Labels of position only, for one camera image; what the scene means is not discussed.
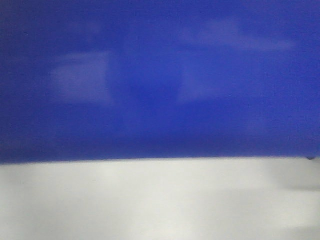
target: gray surface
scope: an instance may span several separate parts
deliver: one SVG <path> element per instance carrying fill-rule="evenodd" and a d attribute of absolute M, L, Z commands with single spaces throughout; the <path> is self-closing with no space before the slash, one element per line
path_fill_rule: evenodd
<path fill-rule="evenodd" d="M 320 162 L 96 161 L 0 167 L 4 240 L 317 240 Z"/>

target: white surface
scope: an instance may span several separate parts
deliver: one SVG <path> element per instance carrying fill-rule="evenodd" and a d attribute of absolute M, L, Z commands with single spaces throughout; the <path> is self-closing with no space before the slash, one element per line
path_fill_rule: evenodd
<path fill-rule="evenodd" d="M 318 240 L 320 162 L 3 165 L 0 239 Z"/>

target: glossy blue surface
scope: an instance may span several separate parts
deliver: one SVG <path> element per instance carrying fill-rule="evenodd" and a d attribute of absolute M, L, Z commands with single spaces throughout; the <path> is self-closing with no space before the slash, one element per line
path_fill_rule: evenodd
<path fill-rule="evenodd" d="M 3 1 L 0 160 L 318 156 L 320 1 Z"/>

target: blue panel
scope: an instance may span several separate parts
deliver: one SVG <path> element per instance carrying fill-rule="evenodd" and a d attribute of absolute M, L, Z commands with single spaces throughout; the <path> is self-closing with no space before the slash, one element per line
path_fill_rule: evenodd
<path fill-rule="evenodd" d="M 2 163 L 320 153 L 320 1 L 0 13 Z"/>

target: blue surface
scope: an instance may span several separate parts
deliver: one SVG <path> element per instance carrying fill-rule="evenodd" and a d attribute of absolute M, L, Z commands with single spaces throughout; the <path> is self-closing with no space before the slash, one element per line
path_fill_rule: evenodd
<path fill-rule="evenodd" d="M 320 1 L 4 1 L 0 161 L 318 156 Z"/>

